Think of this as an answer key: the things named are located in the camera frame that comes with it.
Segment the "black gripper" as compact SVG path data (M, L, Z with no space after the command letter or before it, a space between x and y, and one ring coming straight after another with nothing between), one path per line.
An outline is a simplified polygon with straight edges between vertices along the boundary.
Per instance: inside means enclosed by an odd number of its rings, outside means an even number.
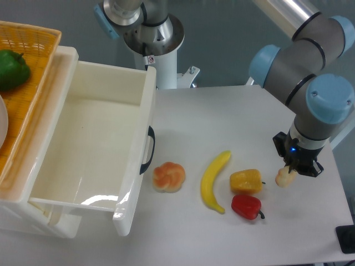
M288 173L296 170L300 175L317 177L324 171L323 166L317 161L323 143L315 144L315 141L291 130L287 135L284 132L277 133L272 141L279 157L283 158Z

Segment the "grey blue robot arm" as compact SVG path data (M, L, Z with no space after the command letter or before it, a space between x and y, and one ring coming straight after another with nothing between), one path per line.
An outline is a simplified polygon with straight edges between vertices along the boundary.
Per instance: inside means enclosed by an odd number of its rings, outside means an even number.
M295 113L288 133L274 138L289 171L317 177L317 156L354 104L354 89L343 77L321 70L354 44L354 26L341 16L326 18L309 1L256 1L291 39L280 49L267 45L249 66L250 78ZM181 22L166 1L102 1L94 14L111 39L123 38L140 69L154 67L159 89L188 88L198 75L191 66L178 73L177 50L184 41Z

